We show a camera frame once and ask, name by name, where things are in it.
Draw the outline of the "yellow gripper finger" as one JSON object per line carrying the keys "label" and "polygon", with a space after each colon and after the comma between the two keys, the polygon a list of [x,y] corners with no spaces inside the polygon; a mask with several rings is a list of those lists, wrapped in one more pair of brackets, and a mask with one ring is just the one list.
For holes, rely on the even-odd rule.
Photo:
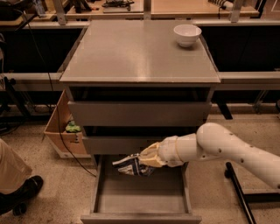
{"label": "yellow gripper finger", "polygon": [[144,149],[140,155],[141,156],[148,156],[153,154],[158,154],[159,142],[153,143],[152,145],[148,146]]}
{"label": "yellow gripper finger", "polygon": [[139,160],[144,165],[156,168],[166,165],[166,162],[163,161],[158,155],[154,155],[152,157],[140,156]]}

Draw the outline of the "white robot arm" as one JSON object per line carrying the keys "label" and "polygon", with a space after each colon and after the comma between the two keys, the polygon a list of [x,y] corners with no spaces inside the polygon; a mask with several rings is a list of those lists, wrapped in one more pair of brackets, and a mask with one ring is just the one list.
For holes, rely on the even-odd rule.
{"label": "white robot arm", "polygon": [[139,156],[141,163],[152,167],[176,167],[216,158],[236,162],[279,191],[280,157],[242,141],[217,123],[203,124],[195,134],[169,136],[150,145]]}

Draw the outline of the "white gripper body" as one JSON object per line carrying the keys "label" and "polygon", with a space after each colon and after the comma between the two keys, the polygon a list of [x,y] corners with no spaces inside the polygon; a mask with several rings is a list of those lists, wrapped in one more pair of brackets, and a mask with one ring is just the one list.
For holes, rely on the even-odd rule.
{"label": "white gripper body", "polygon": [[175,167],[179,165],[178,154],[176,152],[176,136],[169,136],[159,143],[158,155],[165,165]]}

